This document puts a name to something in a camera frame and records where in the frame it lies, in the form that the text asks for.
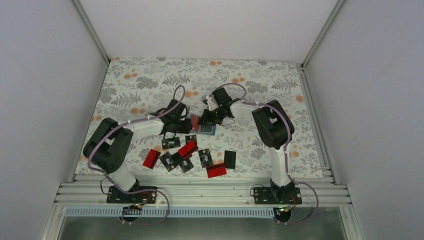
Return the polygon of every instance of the black mounting plate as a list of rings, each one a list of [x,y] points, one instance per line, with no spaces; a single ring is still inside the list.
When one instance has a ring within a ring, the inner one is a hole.
[[[274,196],[271,194],[271,188],[270,187],[254,187],[253,188],[253,197],[254,197],[254,204],[263,204],[263,205],[293,205],[293,199],[290,196],[293,196],[296,200],[296,204],[302,204],[302,196],[298,194],[301,194],[301,190],[298,187],[295,187],[293,192],[288,194],[283,201],[278,202]]]
[[[158,189],[158,188],[155,187],[155,186],[139,186],[137,190],[134,190],[134,192],[144,190],[144,189]],[[154,192],[148,191],[146,193],[150,194],[150,196],[151,196],[152,193],[154,193]],[[156,203],[156,193],[154,195],[155,196],[150,197],[148,204]],[[139,204],[139,203],[143,203],[144,199],[146,199],[145,194],[140,193],[140,195],[139,194],[129,195],[129,194],[125,194],[125,193],[119,191],[114,186],[110,186],[109,192],[107,193],[106,203],[108,203],[108,204]]]

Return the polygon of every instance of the floral tablecloth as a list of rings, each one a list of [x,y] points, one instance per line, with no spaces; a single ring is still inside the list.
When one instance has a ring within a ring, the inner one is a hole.
[[[291,62],[115,57],[107,71],[84,144],[103,118],[127,121],[165,108],[179,84],[186,88],[183,102],[189,111],[201,115],[206,107],[202,102],[206,95],[230,82],[247,88],[247,101],[267,103],[275,99],[280,102],[295,127],[290,146],[292,175],[322,178],[296,64]],[[227,86],[226,91],[233,98],[243,94],[243,90],[234,85]],[[177,136],[183,145],[184,135]],[[144,167],[142,164],[150,149],[168,151],[162,150],[161,140],[162,136],[150,136],[133,141],[124,162],[129,171],[139,175],[207,177],[197,154],[191,158],[194,168],[186,173],[179,167],[168,172],[160,161],[153,170]],[[252,121],[237,119],[234,124],[218,126],[214,136],[198,134],[197,144],[199,149],[210,149],[215,164],[223,162],[225,150],[237,152],[236,168],[228,169],[227,177],[271,176],[268,150]],[[172,148],[169,152],[173,154],[177,150]],[[87,168],[87,159],[82,154],[75,173],[97,174]]]

